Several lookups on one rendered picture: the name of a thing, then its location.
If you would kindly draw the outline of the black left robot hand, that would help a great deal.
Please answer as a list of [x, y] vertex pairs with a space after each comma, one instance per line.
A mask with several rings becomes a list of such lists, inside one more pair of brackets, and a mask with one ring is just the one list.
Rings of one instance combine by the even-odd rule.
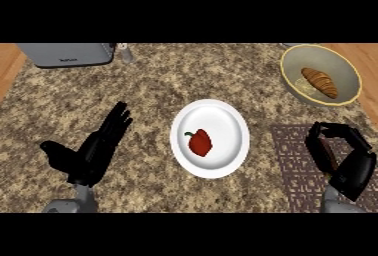
[[128, 103], [119, 102], [77, 151], [51, 140], [41, 144], [51, 167], [69, 174], [69, 183], [89, 187], [100, 183], [132, 122]]

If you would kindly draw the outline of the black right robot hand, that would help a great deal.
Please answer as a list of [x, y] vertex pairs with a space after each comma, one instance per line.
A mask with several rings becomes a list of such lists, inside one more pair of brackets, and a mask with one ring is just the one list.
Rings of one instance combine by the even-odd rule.
[[[343, 138], [354, 148], [342, 163], [337, 163], [333, 149], [321, 135], [327, 138]], [[315, 122], [305, 144], [318, 169], [331, 175], [330, 185], [356, 201], [368, 186], [377, 165], [377, 154], [359, 130], [348, 124]]]

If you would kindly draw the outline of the white round plate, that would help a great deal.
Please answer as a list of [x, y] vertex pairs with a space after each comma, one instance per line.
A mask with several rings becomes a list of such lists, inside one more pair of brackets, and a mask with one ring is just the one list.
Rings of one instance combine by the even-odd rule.
[[[213, 148], [201, 157], [193, 153], [188, 143], [203, 129]], [[219, 179], [241, 167], [250, 151], [250, 130], [238, 110], [224, 101], [201, 99], [179, 111], [170, 130], [170, 145], [175, 158], [185, 170], [197, 177]]]

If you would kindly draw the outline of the brown croissant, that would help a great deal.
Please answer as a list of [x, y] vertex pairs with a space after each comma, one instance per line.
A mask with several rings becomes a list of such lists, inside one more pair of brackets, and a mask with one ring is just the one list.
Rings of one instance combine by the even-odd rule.
[[312, 68], [305, 67], [302, 69], [302, 75], [305, 76], [311, 85], [331, 98], [339, 97], [339, 90], [331, 79], [331, 76]]

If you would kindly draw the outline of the grey bowl with yellow rim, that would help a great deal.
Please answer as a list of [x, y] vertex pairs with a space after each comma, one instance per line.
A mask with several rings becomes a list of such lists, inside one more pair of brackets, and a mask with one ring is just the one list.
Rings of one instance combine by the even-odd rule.
[[362, 78], [351, 61], [330, 48], [300, 44], [281, 57], [287, 89], [308, 104], [339, 107], [355, 102]]

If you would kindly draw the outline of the brown patterned placemat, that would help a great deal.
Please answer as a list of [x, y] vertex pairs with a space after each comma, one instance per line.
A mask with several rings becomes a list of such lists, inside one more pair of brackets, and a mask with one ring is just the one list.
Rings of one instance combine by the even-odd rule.
[[[317, 213], [321, 210], [323, 193], [328, 183], [305, 144], [311, 127], [311, 124], [271, 126], [290, 210], [296, 213]], [[340, 195], [339, 200], [359, 206], [367, 212], [378, 213], [378, 168], [359, 199], [351, 201]]]

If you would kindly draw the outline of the red bell pepper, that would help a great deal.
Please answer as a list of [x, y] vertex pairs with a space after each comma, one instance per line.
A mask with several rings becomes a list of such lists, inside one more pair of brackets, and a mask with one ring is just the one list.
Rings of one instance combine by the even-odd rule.
[[213, 148], [212, 139], [207, 132], [200, 129], [196, 133], [187, 132], [185, 135], [191, 137], [188, 146], [193, 153], [204, 157]]

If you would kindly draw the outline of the grey toaster appliance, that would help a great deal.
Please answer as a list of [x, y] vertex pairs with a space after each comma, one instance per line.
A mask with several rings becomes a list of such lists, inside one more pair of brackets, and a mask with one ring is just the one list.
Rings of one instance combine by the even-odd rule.
[[113, 62], [116, 43], [18, 43], [39, 68], [105, 65]]

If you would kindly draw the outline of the small grey shaker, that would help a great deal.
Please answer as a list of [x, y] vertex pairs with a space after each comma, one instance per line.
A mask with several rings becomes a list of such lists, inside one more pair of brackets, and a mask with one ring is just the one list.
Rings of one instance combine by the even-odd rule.
[[134, 57], [132, 50], [129, 48], [129, 44], [128, 43], [119, 43], [119, 50], [120, 50], [122, 55], [123, 55], [125, 63], [128, 63], [128, 64], [134, 63], [135, 57]]

